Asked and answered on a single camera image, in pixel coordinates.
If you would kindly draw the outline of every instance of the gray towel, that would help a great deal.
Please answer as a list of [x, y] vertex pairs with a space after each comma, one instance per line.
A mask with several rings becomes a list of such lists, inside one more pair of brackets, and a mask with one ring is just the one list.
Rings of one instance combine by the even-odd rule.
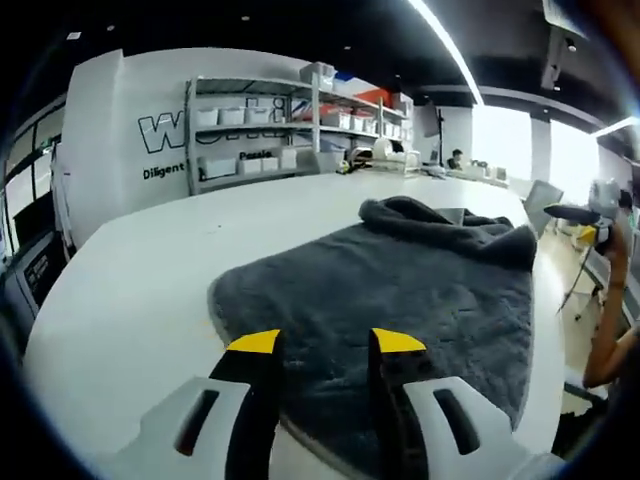
[[212, 286], [223, 339], [283, 330], [283, 414], [316, 453], [332, 454], [325, 460], [378, 476], [367, 400], [373, 327], [418, 338], [442, 377], [462, 377], [519, 419], [535, 235], [504, 218], [442, 213], [407, 197], [369, 200], [362, 223], [230, 270]]

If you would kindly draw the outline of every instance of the ceiling light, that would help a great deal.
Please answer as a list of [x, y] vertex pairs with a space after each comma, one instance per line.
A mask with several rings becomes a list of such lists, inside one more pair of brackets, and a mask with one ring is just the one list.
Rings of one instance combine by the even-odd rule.
[[473, 79], [473, 75], [471, 75], [471, 70], [469, 70], [469, 67], [465, 63], [464, 58], [462, 58], [462, 54], [460, 53], [460, 50], [458, 50], [458, 47], [456, 47], [456, 44], [453, 43], [453, 39], [451, 38], [451, 35], [449, 35], [449, 32], [447, 32], [444, 29], [444, 27], [440, 23], [440, 20], [438, 20], [438, 17], [436, 17], [433, 14], [433, 12], [429, 10], [429, 7], [427, 7], [424, 4], [423, 0], [407, 0], [407, 1], [411, 4], [413, 8], [416, 9], [416, 11], [420, 15], [422, 15], [422, 18], [424, 18], [427, 21], [427, 23], [431, 26], [431, 28], [433, 29], [435, 34], [438, 36], [440, 41], [444, 44], [445, 48], [449, 51], [449, 53], [453, 57], [453, 61], [456, 62], [456, 64], [458, 65], [458, 68], [460, 69], [460, 72], [462, 73], [462, 76], [466, 80], [467, 85], [469, 85], [469, 89], [471, 90], [471, 93], [473, 94], [473, 97], [475, 98], [476, 103], [478, 105], [484, 105], [484, 101], [482, 100], [482, 95], [480, 95], [480, 90], [478, 89], [478, 85], [476, 84], [476, 81]]
[[603, 135], [608, 135], [611, 132], [620, 130], [621, 128], [629, 127], [631, 125], [638, 125], [639, 123], [640, 120], [638, 120], [636, 117], [628, 117], [624, 120], [620, 120], [619, 122], [614, 123], [613, 125], [603, 128], [602, 130], [598, 130], [597, 132], [592, 133], [591, 136], [596, 138], [602, 137]]

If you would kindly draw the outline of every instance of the shelving unit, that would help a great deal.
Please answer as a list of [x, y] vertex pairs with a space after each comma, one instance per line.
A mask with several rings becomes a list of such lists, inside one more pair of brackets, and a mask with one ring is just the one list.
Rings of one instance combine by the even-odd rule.
[[[285, 100], [285, 122], [269, 124], [241, 124], [241, 125], [215, 125], [198, 126], [196, 123], [197, 102], [200, 98], [212, 96], [268, 96], [282, 97]], [[294, 122], [292, 118], [292, 101], [294, 99], [311, 102], [311, 122]], [[335, 105], [349, 108], [351, 113], [367, 112], [375, 115], [378, 120], [376, 133], [343, 129], [320, 124], [320, 106], [322, 104]], [[381, 136], [384, 121], [398, 124], [406, 117], [395, 110], [382, 105], [367, 102], [357, 97], [351, 97], [337, 92], [321, 90], [318, 80], [314, 77], [312, 84], [294, 82], [280, 79], [264, 78], [196, 78], [187, 82], [185, 90], [185, 152], [186, 165], [189, 175], [189, 190], [192, 195], [204, 193], [218, 188], [226, 188], [254, 181], [262, 181], [273, 178], [286, 178], [294, 175], [316, 173], [313, 168], [297, 168], [292, 170], [277, 170], [261, 172], [252, 175], [230, 175], [209, 180], [200, 180], [198, 167], [198, 142], [206, 143], [207, 138], [219, 137], [223, 133], [247, 132], [247, 131], [275, 131], [287, 132], [287, 144], [292, 144], [295, 132], [307, 131], [311, 133], [312, 149], [314, 153], [320, 151], [320, 135], [337, 134], [348, 138], [376, 139]]]
[[238, 187], [249, 183], [264, 182], [266, 180], [276, 180], [280, 178], [290, 178], [297, 175], [309, 174], [303, 168], [273, 170], [268, 172], [252, 173], [247, 175], [228, 175], [226, 177], [212, 178], [200, 182], [201, 193], [211, 192], [227, 187]]
[[[241, 132], [244, 130], [312, 130], [313, 123], [297, 122], [297, 123], [265, 123], [255, 125], [215, 125], [212, 127], [202, 127], [196, 130], [196, 138], [206, 138], [207, 136], [218, 136], [221, 132]], [[355, 130], [331, 127], [328, 125], [320, 125], [320, 131], [325, 133], [339, 133], [341, 135], [353, 137], [378, 138], [377, 133], [359, 132]]]

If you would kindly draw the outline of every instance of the white table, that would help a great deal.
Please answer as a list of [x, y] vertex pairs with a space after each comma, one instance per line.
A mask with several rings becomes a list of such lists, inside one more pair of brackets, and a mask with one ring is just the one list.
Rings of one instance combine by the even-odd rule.
[[447, 170], [447, 175], [461, 180], [469, 180], [472, 182], [486, 183], [494, 187], [509, 188], [509, 182], [506, 180], [498, 180], [497, 178], [480, 175], [478, 171], [470, 170]]
[[[213, 279], [358, 222], [365, 199], [399, 194], [527, 222], [504, 189], [371, 172], [247, 185], [141, 211], [100, 228], [54, 285], [29, 340], [29, 383], [76, 452], [119, 450], [147, 410], [190, 377], [208, 376], [220, 358], [207, 309]], [[544, 452], [561, 409], [564, 342], [555, 320], [562, 283], [541, 252], [534, 288], [531, 382], [515, 437]], [[283, 430], [271, 468], [278, 480], [343, 478]]]

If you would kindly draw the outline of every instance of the white box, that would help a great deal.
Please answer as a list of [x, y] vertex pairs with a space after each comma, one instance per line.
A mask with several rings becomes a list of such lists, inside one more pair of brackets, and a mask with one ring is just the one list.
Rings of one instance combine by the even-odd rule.
[[278, 170], [278, 157], [267, 157], [262, 159], [262, 171], [271, 172]]
[[374, 120], [373, 118], [365, 118], [364, 119], [364, 125], [363, 125], [363, 132], [364, 133], [370, 133], [372, 135], [375, 135], [378, 133], [378, 121]]
[[237, 160], [235, 158], [198, 158], [198, 165], [204, 173], [205, 179], [224, 177], [225, 175], [235, 175], [236, 162]]
[[391, 96], [391, 104], [393, 109], [401, 112], [408, 118], [413, 116], [413, 99], [404, 93], [394, 93]]
[[354, 132], [364, 131], [364, 118], [357, 115], [351, 115], [351, 130]]
[[251, 160], [240, 160], [238, 162], [238, 172], [240, 175], [250, 175], [262, 171], [262, 160], [253, 158]]
[[332, 65], [322, 62], [310, 63], [300, 69], [300, 80], [304, 83], [313, 83], [313, 75], [318, 75], [318, 85], [321, 90], [333, 90], [333, 79], [336, 76], [336, 69]]
[[315, 154], [320, 173], [335, 173], [344, 160], [344, 150], [336, 152], [318, 152]]
[[383, 137], [387, 137], [387, 138], [393, 138], [393, 123], [391, 122], [384, 122], [383, 124], [383, 131], [382, 131], [382, 136]]
[[221, 108], [218, 116], [220, 125], [243, 125], [244, 107]]
[[196, 124], [199, 127], [214, 127], [218, 125], [218, 109], [207, 108], [196, 112]]
[[251, 107], [246, 109], [245, 123], [251, 125], [265, 124], [273, 121], [271, 117], [273, 108], [266, 107]]
[[280, 154], [280, 168], [294, 170], [298, 168], [298, 151], [295, 148], [283, 148]]
[[351, 115], [344, 112], [325, 113], [322, 115], [322, 124], [328, 127], [349, 130], [351, 128]]

